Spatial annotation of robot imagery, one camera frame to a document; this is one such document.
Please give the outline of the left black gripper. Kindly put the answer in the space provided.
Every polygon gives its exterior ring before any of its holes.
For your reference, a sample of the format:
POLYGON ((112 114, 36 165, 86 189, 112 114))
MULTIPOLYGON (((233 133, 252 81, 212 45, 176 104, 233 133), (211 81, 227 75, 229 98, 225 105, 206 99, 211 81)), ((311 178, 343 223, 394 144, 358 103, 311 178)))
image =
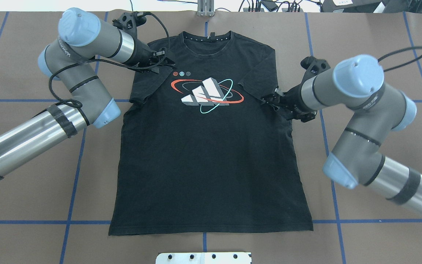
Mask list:
POLYGON ((134 48, 134 66, 132 66, 133 71, 159 74, 159 67, 169 66, 174 68, 175 65, 176 62, 171 58, 171 52, 168 49, 154 52, 147 44, 139 40, 136 42, 134 48))

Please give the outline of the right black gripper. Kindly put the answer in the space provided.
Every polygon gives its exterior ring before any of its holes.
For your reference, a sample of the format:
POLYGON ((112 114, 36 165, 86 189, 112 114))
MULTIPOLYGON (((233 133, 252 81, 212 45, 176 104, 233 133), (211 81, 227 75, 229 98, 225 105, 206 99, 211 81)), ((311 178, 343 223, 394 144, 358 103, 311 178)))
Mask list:
POLYGON ((275 88, 272 93, 261 97, 261 105, 268 105, 273 110, 279 110, 282 107, 287 108, 289 119, 299 120, 300 122, 309 122, 314 120, 318 114, 316 110, 309 108, 302 99, 301 86, 295 86, 287 92, 281 92, 275 88))

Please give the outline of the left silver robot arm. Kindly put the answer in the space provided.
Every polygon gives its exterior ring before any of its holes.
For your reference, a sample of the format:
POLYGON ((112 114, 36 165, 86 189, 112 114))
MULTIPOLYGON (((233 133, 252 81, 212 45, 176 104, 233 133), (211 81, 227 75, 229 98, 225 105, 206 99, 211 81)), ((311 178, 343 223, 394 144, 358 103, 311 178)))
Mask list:
POLYGON ((125 12, 110 25, 77 7, 62 14, 57 39, 38 58, 56 102, 0 135, 0 181, 89 125, 101 128, 119 117, 118 105, 90 63, 106 62, 140 73, 159 73, 159 67, 174 65, 169 44, 154 51, 138 39, 137 27, 148 15, 155 17, 146 11, 125 12))

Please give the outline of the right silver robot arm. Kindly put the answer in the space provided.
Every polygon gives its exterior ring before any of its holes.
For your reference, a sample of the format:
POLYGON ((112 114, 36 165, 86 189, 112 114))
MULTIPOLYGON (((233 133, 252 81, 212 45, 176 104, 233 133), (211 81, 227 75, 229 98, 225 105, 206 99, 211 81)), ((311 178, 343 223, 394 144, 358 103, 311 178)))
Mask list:
POLYGON ((299 85, 275 88, 264 103, 289 112, 290 119, 308 122, 317 111, 343 104, 353 116, 323 165, 324 174, 341 186, 370 188, 395 205, 422 215, 422 174, 380 153, 393 131, 404 130, 417 106, 385 82, 385 71, 371 55, 357 55, 330 67, 324 59, 304 58, 299 85))

